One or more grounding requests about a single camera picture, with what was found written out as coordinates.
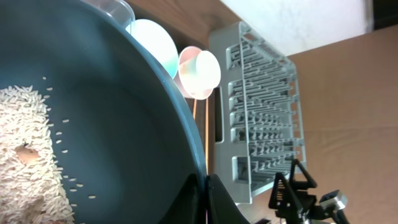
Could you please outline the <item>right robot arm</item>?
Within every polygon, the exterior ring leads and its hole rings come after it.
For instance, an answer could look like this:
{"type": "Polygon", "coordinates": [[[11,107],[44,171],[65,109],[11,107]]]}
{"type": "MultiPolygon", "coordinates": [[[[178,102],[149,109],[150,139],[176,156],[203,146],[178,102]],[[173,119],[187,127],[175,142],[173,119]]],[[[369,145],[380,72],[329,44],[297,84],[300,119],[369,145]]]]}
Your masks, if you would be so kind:
{"type": "Polygon", "coordinates": [[[340,190],[327,193],[317,200],[308,189],[318,185],[299,160],[294,159],[289,178],[281,172],[275,174],[269,208],[286,224],[325,223],[331,218],[336,224],[349,224],[343,211],[348,199],[340,190]]]}

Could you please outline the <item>white rice leftovers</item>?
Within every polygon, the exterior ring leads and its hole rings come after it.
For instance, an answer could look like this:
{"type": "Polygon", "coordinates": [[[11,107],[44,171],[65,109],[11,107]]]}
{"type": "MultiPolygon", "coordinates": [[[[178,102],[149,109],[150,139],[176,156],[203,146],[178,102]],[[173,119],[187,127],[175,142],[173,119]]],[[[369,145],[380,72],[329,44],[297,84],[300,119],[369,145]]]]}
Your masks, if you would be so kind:
{"type": "Polygon", "coordinates": [[[53,150],[49,94],[1,89],[1,223],[74,223],[77,203],[53,150]]]}

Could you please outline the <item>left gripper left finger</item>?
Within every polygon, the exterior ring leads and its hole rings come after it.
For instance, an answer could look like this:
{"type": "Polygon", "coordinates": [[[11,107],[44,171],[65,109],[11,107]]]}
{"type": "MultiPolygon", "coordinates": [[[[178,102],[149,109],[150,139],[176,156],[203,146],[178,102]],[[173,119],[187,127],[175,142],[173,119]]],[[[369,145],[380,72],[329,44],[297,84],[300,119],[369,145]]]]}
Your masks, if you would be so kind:
{"type": "Polygon", "coordinates": [[[205,223],[206,208],[195,174],[187,177],[159,224],[201,224],[205,223]]]}

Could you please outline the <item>dark blue plate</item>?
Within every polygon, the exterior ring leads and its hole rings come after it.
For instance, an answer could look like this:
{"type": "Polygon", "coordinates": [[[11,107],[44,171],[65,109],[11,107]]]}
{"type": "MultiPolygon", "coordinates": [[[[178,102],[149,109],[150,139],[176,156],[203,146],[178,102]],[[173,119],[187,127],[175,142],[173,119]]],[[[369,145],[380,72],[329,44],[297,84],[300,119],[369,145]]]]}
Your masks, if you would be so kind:
{"type": "Polygon", "coordinates": [[[49,94],[77,223],[159,223],[187,177],[205,203],[203,146],[174,81],[82,1],[1,2],[1,86],[49,94]]]}

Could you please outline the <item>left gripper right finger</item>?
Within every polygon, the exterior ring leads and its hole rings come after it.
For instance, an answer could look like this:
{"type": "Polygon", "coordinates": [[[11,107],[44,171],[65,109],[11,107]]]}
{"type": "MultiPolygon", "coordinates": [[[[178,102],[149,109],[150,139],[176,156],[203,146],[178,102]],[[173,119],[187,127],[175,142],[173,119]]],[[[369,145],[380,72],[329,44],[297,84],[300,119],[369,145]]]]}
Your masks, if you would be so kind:
{"type": "Polygon", "coordinates": [[[208,175],[206,183],[208,223],[249,224],[216,174],[208,175]]]}

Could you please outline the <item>cream white cup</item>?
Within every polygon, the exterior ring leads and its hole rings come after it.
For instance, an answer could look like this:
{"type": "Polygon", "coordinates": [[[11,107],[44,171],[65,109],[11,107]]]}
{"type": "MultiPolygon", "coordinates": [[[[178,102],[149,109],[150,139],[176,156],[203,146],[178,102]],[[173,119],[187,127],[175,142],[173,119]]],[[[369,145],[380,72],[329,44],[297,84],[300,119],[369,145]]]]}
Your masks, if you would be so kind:
{"type": "Polygon", "coordinates": [[[178,62],[178,78],[185,97],[204,100],[220,84],[220,65],[210,51],[186,47],[178,62]]]}

